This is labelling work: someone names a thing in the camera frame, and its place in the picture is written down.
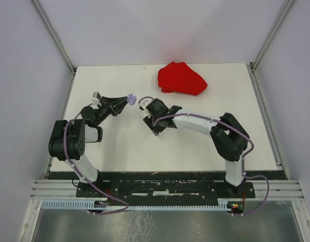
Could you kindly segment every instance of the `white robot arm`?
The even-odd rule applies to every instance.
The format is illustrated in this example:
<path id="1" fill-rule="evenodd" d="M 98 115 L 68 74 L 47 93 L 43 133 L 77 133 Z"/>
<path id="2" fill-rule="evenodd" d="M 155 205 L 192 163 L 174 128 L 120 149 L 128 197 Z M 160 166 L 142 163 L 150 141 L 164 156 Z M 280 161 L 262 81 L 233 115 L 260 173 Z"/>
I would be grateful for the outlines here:
<path id="1" fill-rule="evenodd" d="M 245 174 L 241 155 L 247 148 L 247 140 L 221 124 L 227 124 L 247 137 L 249 135 L 233 115 L 226 113 L 223 116 L 205 116 L 179 106 L 168 108 L 159 99 L 144 100 L 139 103 L 139 107 L 146 113 L 144 122 L 155 135 L 166 128 L 175 128 L 210 136 L 218 153 L 225 159 L 226 181 L 235 187 L 242 183 Z"/>
<path id="2" fill-rule="evenodd" d="M 91 105 L 84 107 L 80 112 L 82 119 L 76 119 L 68 125 L 66 133 L 67 153 L 72 163 L 66 159 L 64 150 L 67 120 L 57 120 L 55 122 L 48 143 L 50 155 L 68 164 L 82 183 L 88 183 L 86 179 L 90 182 L 98 180 L 98 170 L 84 154 L 85 144 L 101 142 L 103 129 L 99 125 L 110 114 L 112 116 L 119 115 L 128 103 L 134 105 L 136 97 L 130 94 L 127 97 L 108 98 L 101 97 L 99 93 L 95 92 L 92 101 L 97 105 L 97 108 L 93 108 Z"/>

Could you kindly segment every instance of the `metal frame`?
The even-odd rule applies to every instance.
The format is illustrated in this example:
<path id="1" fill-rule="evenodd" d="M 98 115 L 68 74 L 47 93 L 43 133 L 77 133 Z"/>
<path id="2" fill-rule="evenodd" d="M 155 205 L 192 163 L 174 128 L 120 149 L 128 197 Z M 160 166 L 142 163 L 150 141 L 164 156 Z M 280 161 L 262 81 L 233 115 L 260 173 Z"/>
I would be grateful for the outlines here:
<path id="1" fill-rule="evenodd" d="M 290 173 L 288 171 L 286 162 L 283 158 L 278 139 L 276 138 L 276 135 L 275 135 L 276 133 L 275 133 L 274 127 L 271 122 L 270 113 L 268 112 L 267 103 L 265 101 L 257 73 L 256 71 L 252 70 L 250 66 L 248 66 L 248 72 L 250 75 L 252 87 L 256 95 L 256 99 L 258 102 L 262 120 L 264 122 L 266 131 L 267 131 L 267 136 L 270 142 L 270 146 L 271 146 L 272 152 L 276 160 L 276 164 L 280 163 L 282 166 L 282 169 L 285 171 L 286 176 L 290 178 Z"/>
<path id="2" fill-rule="evenodd" d="M 250 181 L 254 185 L 256 198 L 246 201 L 261 201 L 264 199 L 267 184 L 264 180 Z M 304 201 L 303 194 L 297 180 L 270 180 L 268 201 Z M 96 200 L 95 198 L 77 198 L 77 188 L 71 180 L 36 180 L 30 199 L 34 200 Z M 218 199 L 219 201 L 237 201 L 241 199 Z"/>
<path id="3" fill-rule="evenodd" d="M 58 50 L 64 58 L 67 66 L 72 72 L 71 84 L 69 86 L 69 92 L 66 98 L 66 103 L 64 105 L 62 117 L 64 116 L 68 99 L 71 93 L 73 80 L 75 76 L 76 68 L 72 64 L 71 59 L 65 50 L 62 41 L 60 40 L 57 32 L 53 28 L 46 11 L 44 10 L 40 0 L 30 0 L 33 4 L 35 10 L 39 14 L 42 22 L 44 23 L 47 31 L 49 32 L 53 42 L 56 44 Z M 288 16 L 290 10 L 293 8 L 296 0 L 285 0 L 266 40 L 264 41 L 261 49 L 259 50 L 256 59 L 249 67 L 249 75 L 252 81 L 253 89 L 258 101 L 258 105 L 261 111 L 261 115 L 266 127 L 269 141 L 276 159 L 277 169 L 284 169 L 287 177 L 289 177 L 289 172 L 286 166 L 286 163 L 281 155 L 281 150 L 279 147 L 278 140 L 275 135 L 274 128 L 268 113 L 266 102 L 259 84 L 259 79 L 256 73 L 256 69 L 259 67 L 263 61 L 264 56 L 266 55 L 269 47 L 271 46 L 275 36 L 279 32 L 282 24 L 284 23 L 286 17 Z M 50 167 L 49 161 L 46 167 L 46 174 Z M 261 201 L 266 194 L 266 183 L 265 181 L 253 180 L 254 189 L 257 197 L 254 199 L 247 199 L 248 201 Z M 299 229 L 301 231 L 304 241 L 310 242 L 310 215 L 306 206 L 306 203 L 303 198 L 303 194 L 300 189 L 300 185 L 297 180 L 271 180 L 270 181 L 270 193 L 268 196 L 268 201 L 292 201 L 294 207 L 295 215 L 299 224 Z M 28 242 L 31 241 L 34 235 L 34 230 L 38 218 L 41 205 L 44 201 L 56 199 L 56 201 L 67 201 L 63 206 L 72 206 L 71 204 L 80 203 L 80 202 L 91 202 L 95 199 L 88 198 L 77 198 L 76 197 L 76 187 L 72 185 L 71 180 L 37 180 L 34 185 L 33 192 L 31 194 L 30 203 L 28 206 L 28 211 L 24 220 L 22 231 L 20 233 L 18 241 Z M 220 202 L 228 201 L 228 199 L 219 199 Z"/>
<path id="4" fill-rule="evenodd" d="M 282 24 L 285 22 L 290 10 L 293 8 L 294 4 L 297 0 L 286 0 L 280 9 L 279 14 L 276 17 L 275 22 L 273 23 L 271 30 L 269 31 L 266 40 L 262 44 L 258 55 L 255 61 L 252 63 L 252 70 L 256 70 L 259 65 L 261 64 L 263 58 L 265 57 L 270 45 L 272 44 L 273 40 L 275 39 L 276 35 L 278 34 Z"/>
<path id="5" fill-rule="evenodd" d="M 68 53 L 66 52 L 65 47 L 64 47 L 62 41 L 60 40 L 57 32 L 53 28 L 53 26 L 52 26 L 52 24 L 51 24 L 51 22 L 47 16 L 47 13 L 43 8 L 42 3 L 40 2 L 40 0 L 30 0 L 30 2 L 33 4 L 36 12 L 38 13 L 39 17 L 41 18 L 43 24 L 45 25 L 45 27 L 48 31 L 48 33 L 50 34 L 52 41 L 57 46 L 59 52 L 63 56 L 64 61 L 68 65 L 70 71 L 74 74 L 76 68 L 72 64 L 71 58 L 69 57 Z"/>

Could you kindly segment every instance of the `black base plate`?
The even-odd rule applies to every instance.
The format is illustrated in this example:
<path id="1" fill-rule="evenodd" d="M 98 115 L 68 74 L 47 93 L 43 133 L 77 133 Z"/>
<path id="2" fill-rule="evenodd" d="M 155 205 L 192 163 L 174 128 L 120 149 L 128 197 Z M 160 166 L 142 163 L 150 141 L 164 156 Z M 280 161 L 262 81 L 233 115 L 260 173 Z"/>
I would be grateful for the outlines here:
<path id="1" fill-rule="evenodd" d="M 131 206 L 215 206 L 218 198 L 255 198 L 253 184 L 243 182 L 237 188 L 227 182 L 214 181 L 102 181 L 94 183 Z M 89 184 L 79 183 L 79 198 L 104 198 Z M 113 201 L 113 205 L 122 205 Z"/>
<path id="2" fill-rule="evenodd" d="M 182 171 L 182 172 L 99 172 L 104 180 L 224 180 L 224 171 Z M 264 175 L 269 180 L 287 180 L 283 170 L 246 171 L 247 176 Z M 71 171 L 52 171 L 48 174 L 50 180 L 78 180 Z"/>

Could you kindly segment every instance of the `purple cable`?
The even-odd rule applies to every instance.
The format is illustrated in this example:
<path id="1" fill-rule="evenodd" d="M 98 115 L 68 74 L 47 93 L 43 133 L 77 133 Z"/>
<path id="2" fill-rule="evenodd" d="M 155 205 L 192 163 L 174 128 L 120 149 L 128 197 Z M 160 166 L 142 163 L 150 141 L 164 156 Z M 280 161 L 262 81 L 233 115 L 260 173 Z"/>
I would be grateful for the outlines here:
<path id="1" fill-rule="evenodd" d="M 254 176 L 246 176 L 244 175 L 244 178 L 247 179 L 247 180 L 252 180 L 252 179 L 256 179 L 256 178 L 263 178 L 266 180 L 267 182 L 267 192 L 266 192 L 266 195 L 265 195 L 265 198 L 263 199 L 263 201 L 261 202 L 261 204 L 256 207 L 255 209 L 251 210 L 251 211 L 248 211 L 248 212 L 244 212 L 242 214 L 233 214 L 233 216 L 244 216 L 244 215 L 249 215 L 249 214 L 252 214 L 254 212 L 257 212 L 258 210 L 260 210 L 266 203 L 267 201 L 267 198 L 268 198 L 268 195 L 269 195 L 269 191 L 270 191 L 270 184 L 269 184 L 269 181 L 268 179 L 264 176 L 264 175 L 254 175 Z"/>
<path id="2" fill-rule="evenodd" d="M 141 98 L 141 99 L 139 100 L 138 104 L 141 103 L 141 101 L 144 100 L 144 99 L 146 99 L 146 98 L 150 98 L 150 99 L 154 100 L 154 98 L 151 97 L 151 96 L 145 96 L 145 97 L 143 97 L 143 98 Z"/>
<path id="3" fill-rule="evenodd" d="M 68 134 L 68 129 L 69 129 L 69 125 L 72 121 L 74 121 L 78 116 L 80 115 L 80 113 L 78 113 L 78 115 L 76 115 L 76 117 L 74 119 L 71 119 L 67 122 L 67 124 L 65 125 L 65 129 L 64 129 L 64 137 L 63 137 L 63 146 L 64 146 L 64 154 L 65 154 L 65 157 L 66 159 L 69 161 L 69 163 L 71 165 L 74 165 L 73 166 L 73 169 L 77 172 L 77 174 L 82 177 L 88 184 L 91 185 L 91 187 L 93 187 L 95 190 L 97 190 L 99 193 L 105 195 L 106 197 L 108 198 L 111 198 L 113 200 L 116 200 L 122 204 L 125 204 L 126 207 L 124 208 L 120 208 L 120 209 L 117 209 L 117 210 L 113 210 L 113 211 L 109 211 L 109 212 L 102 212 L 102 213 L 92 213 L 92 212 L 89 212 L 90 214 L 93 214 L 93 215 L 107 215 L 107 214 L 113 214 L 113 213 L 118 213 L 118 212 L 122 212 L 124 210 L 126 210 L 128 207 L 129 207 L 129 204 L 123 200 L 120 200 L 119 198 L 115 198 L 107 193 L 105 193 L 104 191 L 102 191 L 101 189 L 99 189 L 97 186 L 95 186 L 90 180 L 86 179 L 82 173 L 75 167 L 75 164 L 74 162 L 70 159 L 69 157 L 69 154 L 68 154 L 68 147 L 67 147 L 67 134 Z"/>
<path id="4" fill-rule="evenodd" d="M 205 119 L 205 120 L 208 120 L 208 121 L 212 121 L 212 122 L 215 122 L 215 123 L 218 123 L 218 124 L 221 124 L 225 127 L 227 127 L 229 130 L 232 130 L 234 132 L 236 132 L 238 135 L 242 136 L 243 138 L 245 138 L 250 144 L 251 144 L 251 148 L 246 151 L 242 158 L 241 158 L 241 161 L 242 161 L 242 174 L 243 174 L 243 177 L 245 179 L 248 179 L 248 180 L 251 180 L 251 179 L 256 179 L 256 178 L 263 178 L 266 180 L 267 182 L 267 193 L 266 193 L 266 196 L 264 198 L 264 200 L 262 201 L 262 203 L 256 207 L 255 209 L 249 211 L 249 212 L 246 212 L 246 213 L 242 213 L 241 215 L 239 214 L 236 214 L 236 215 L 239 215 L 239 216 L 244 216 L 244 215 L 249 215 L 253 212 L 256 212 L 258 211 L 259 209 L 261 209 L 264 204 L 266 203 L 266 200 L 268 198 L 268 195 L 269 195 L 269 190 L 270 190 L 270 185 L 269 185 L 269 181 L 268 179 L 264 176 L 264 175 L 254 175 L 254 176 L 246 176 L 245 173 L 244 173 L 244 158 L 251 152 L 253 151 L 255 145 L 254 143 L 252 142 L 252 140 L 247 137 L 246 135 L 244 135 L 243 133 L 241 133 L 239 130 L 235 129 L 234 127 L 226 124 L 225 122 L 222 122 L 220 120 L 216 120 L 216 119 L 213 119 L 213 118 L 210 118 L 210 117 L 206 117 L 206 116 L 202 116 L 202 115 L 198 115 L 198 114 L 194 114 L 194 113 L 178 113 L 178 114 L 172 114 L 172 115 L 167 115 L 167 116 L 164 116 L 164 117 L 160 117 L 158 119 L 156 119 L 156 121 L 153 122 L 153 126 L 155 126 L 159 121 L 163 120 L 163 119 L 166 119 L 166 118 L 170 118 L 170 117 L 178 117 L 178 116 L 192 116 L 192 117 L 198 117 L 198 118 L 202 118 L 202 119 Z"/>

